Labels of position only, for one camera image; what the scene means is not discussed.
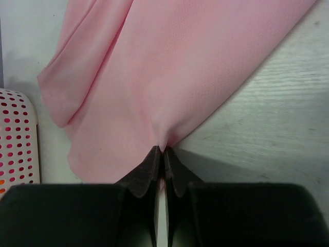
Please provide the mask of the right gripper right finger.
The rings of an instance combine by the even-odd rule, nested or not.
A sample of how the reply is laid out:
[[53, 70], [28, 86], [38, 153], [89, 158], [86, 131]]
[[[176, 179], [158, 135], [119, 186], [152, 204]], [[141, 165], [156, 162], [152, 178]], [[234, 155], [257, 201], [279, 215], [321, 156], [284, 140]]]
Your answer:
[[163, 153], [164, 183], [166, 191], [166, 213], [168, 246], [173, 246], [178, 225], [191, 214], [190, 183], [202, 183], [196, 174], [178, 158], [173, 148], [167, 147]]

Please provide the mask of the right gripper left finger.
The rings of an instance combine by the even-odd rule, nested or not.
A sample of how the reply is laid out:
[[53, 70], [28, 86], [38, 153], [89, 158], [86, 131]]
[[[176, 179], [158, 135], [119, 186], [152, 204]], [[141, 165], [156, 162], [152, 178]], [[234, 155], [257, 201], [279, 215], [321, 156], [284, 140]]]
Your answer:
[[157, 246], [155, 213], [160, 161], [160, 148], [154, 146], [136, 168], [115, 184], [115, 246], [134, 246], [135, 226], [145, 226], [151, 246]]

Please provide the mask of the pink t-shirt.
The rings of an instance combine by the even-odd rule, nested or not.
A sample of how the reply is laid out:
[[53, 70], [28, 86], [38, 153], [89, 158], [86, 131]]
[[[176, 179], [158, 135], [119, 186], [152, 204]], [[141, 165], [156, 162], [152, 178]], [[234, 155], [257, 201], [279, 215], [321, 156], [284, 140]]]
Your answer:
[[41, 97], [83, 182], [173, 146], [254, 72], [313, 1], [69, 1]]

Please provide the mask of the white perforated plastic basket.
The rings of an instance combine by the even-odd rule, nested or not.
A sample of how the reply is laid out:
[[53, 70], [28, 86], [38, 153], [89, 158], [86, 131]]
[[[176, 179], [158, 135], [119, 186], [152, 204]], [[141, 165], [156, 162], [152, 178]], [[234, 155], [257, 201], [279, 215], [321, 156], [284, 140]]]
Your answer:
[[24, 94], [1, 89], [1, 197], [14, 185], [39, 184], [38, 119]]

